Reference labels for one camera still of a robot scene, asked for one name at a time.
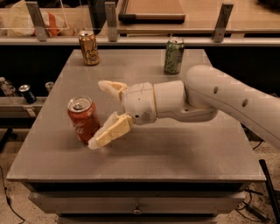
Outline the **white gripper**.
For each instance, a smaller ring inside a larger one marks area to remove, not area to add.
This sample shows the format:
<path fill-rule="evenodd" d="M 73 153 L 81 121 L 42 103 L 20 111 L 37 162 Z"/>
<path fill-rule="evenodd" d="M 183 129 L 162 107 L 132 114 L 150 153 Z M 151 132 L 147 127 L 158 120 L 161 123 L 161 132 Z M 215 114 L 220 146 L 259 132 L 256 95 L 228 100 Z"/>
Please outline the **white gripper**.
<path fill-rule="evenodd" d="M 122 100 L 125 113 L 122 115 L 118 115 L 116 112 L 111 114 L 88 141 L 89 149 L 96 150 L 118 137 L 124 136 L 130 132 L 134 124 L 144 125 L 156 121 L 154 88 L 149 82 L 129 87 L 122 82 L 100 80 L 98 86 L 100 90 L 110 94 L 118 102 Z"/>

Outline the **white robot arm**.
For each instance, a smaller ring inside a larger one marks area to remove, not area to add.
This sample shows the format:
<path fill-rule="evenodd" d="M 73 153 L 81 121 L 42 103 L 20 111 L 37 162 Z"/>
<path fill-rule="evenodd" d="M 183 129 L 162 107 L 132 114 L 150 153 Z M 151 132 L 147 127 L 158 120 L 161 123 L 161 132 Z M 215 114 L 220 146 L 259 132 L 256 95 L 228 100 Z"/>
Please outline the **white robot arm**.
<path fill-rule="evenodd" d="M 280 146 L 280 99 L 207 65 L 192 66 L 182 80 L 127 86 L 101 80 L 99 88 L 122 105 L 88 141 L 92 150 L 130 132 L 133 125 L 171 118 L 182 123 L 209 121 L 222 111 L 262 140 Z"/>

